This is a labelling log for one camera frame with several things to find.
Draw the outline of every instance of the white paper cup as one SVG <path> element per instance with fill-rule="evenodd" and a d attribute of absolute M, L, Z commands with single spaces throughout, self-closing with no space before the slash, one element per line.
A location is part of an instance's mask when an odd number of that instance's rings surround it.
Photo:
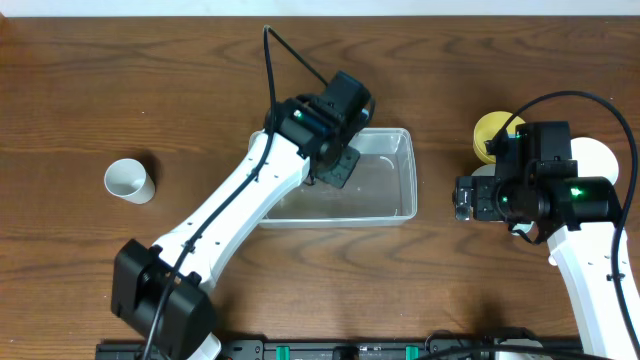
<path fill-rule="evenodd" d="M 156 186 L 144 169 L 133 159 L 121 159 L 104 173 L 104 186 L 112 195 L 134 204 L 144 204 L 153 198 Z"/>

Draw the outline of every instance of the transparent plastic bin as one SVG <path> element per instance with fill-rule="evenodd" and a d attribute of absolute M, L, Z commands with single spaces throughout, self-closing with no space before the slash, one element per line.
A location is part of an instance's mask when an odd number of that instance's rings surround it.
<path fill-rule="evenodd" d="M 260 132 L 249 140 L 249 147 Z M 264 228 L 394 226 L 418 211 L 411 136 L 400 128 L 365 128 L 349 143 L 360 160 L 342 189 L 300 185 L 260 221 Z"/>

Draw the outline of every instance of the yellow object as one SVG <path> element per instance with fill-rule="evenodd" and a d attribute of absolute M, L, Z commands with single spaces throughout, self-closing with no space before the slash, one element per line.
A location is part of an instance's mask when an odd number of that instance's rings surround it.
<path fill-rule="evenodd" d="M 494 111 L 488 113 L 478 120 L 476 127 L 473 129 L 473 151 L 478 158 L 485 164 L 495 164 L 496 157 L 487 155 L 487 147 L 485 141 L 493 139 L 493 136 L 502 128 L 512 114 L 506 111 Z M 513 119 L 511 124 L 507 126 L 509 134 L 515 134 L 516 126 L 524 124 L 524 120 L 520 117 Z"/>

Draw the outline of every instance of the white wall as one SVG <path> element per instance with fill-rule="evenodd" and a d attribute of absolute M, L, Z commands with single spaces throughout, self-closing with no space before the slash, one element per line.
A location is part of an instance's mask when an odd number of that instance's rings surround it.
<path fill-rule="evenodd" d="M 640 0 L 0 0 L 14 16 L 640 15 Z"/>

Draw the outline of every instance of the wood grain surface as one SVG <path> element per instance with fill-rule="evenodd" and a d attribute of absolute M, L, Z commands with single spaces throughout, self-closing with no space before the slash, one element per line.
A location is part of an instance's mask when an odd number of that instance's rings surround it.
<path fill-rule="evenodd" d="M 139 339 L 109 309 L 112 266 L 193 212 L 243 158 L 269 106 L 262 25 L 326 76 L 342 69 L 378 100 L 373 126 L 410 131 L 419 211 L 392 228 L 254 231 L 213 301 L 219 332 L 285 338 L 424 338 L 524 326 L 575 335 L 546 246 L 499 224 L 454 221 L 456 176 L 481 165 L 471 136 L 495 110 L 586 90 L 640 136 L 638 18 L 7 19 L 0 43 L 0 359 L 90 359 L 103 339 Z M 320 91 L 283 49 L 280 99 Z M 526 121 L 568 120 L 610 146 L 629 183 L 629 149 L 605 110 L 541 104 Z M 145 162 L 156 197 L 104 189 L 122 157 Z M 640 211 L 627 230 L 640 261 Z"/>

